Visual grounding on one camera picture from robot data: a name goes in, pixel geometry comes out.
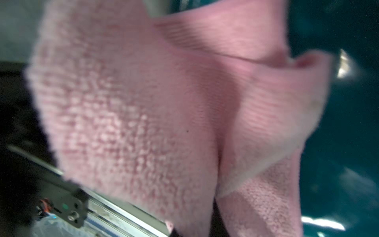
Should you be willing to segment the pink microfiber cloth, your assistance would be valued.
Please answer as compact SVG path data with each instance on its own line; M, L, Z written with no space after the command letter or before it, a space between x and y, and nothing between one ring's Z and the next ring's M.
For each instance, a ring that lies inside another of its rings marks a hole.
M183 237L300 237L300 157L332 56L292 59L286 1L151 19L142 1L50 1L27 78L67 179Z

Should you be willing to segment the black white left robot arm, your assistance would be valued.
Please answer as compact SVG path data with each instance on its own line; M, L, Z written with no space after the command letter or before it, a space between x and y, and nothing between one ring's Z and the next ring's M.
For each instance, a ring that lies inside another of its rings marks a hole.
M25 64L1 62L1 236L29 237L37 215L39 187L27 163L7 146L30 141L41 149L39 157L56 160L47 149L37 112L24 78Z

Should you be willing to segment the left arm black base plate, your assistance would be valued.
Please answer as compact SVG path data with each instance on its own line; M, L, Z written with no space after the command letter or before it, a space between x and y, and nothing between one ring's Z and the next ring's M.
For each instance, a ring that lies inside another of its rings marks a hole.
M6 150L15 156L15 162L37 179L39 201L44 211L54 214L71 226L84 226L88 213L89 195L78 185L65 181L63 172L55 166L17 146L8 145Z

